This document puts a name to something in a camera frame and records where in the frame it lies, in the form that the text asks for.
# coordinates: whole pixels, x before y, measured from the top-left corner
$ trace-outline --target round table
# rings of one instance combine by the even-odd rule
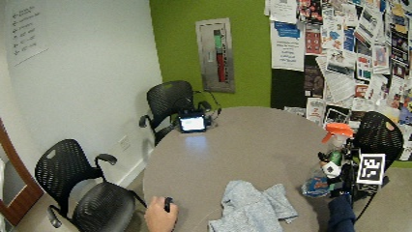
[[[325,130],[305,118],[268,107],[224,108],[204,133],[173,130],[155,148],[144,171],[143,190],[171,196],[179,206],[175,231],[207,231],[220,219],[220,204],[231,181],[243,180],[257,190],[283,184],[297,211],[284,231],[321,231],[328,221],[328,197],[309,198],[301,186],[319,167],[317,153]]]

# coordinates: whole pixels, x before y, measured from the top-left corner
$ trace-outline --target mesh chair back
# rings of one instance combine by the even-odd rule
[[[364,154],[387,155],[387,170],[403,151],[401,131],[385,115],[369,111],[361,119],[353,143]]]
[[[103,177],[101,170],[91,167],[80,144],[61,140],[43,155],[35,168],[36,180],[60,206],[67,217],[69,192],[84,180]]]
[[[147,92],[147,101],[153,113],[152,128],[156,128],[180,110],[195,109],[191,83],[175,80],[155,86]]]

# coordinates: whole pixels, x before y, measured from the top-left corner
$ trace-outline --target hand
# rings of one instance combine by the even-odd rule
[[[144,219],[151,232],[171,232],[177,220],[179,208],[169,203],[169,213],[165,211],[165,198],[153,196],[147,208]]]
[[[320,161],[319,165],[320,165],[320,167],[324,167],[327,165],[327,162],[325,161]]]

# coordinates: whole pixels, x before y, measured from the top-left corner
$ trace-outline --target baseboard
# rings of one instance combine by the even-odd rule
[[[145,162],[144,159],[136,164],[136,166],[131,169],[129,173],[124,176],[124,178],[119,181],[117,185],[121,186],[123,188],[127,188],[133,179],[137,177],[140,172],[145,168]]]

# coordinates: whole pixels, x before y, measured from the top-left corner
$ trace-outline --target gray cloth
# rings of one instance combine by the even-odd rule
[[[229,182],[221,199],[223,218],[208,222],[208,231],[283,231],[279,219],[291,223],[297,217],[284,194],[283,184],[260,192],[249,182]]]

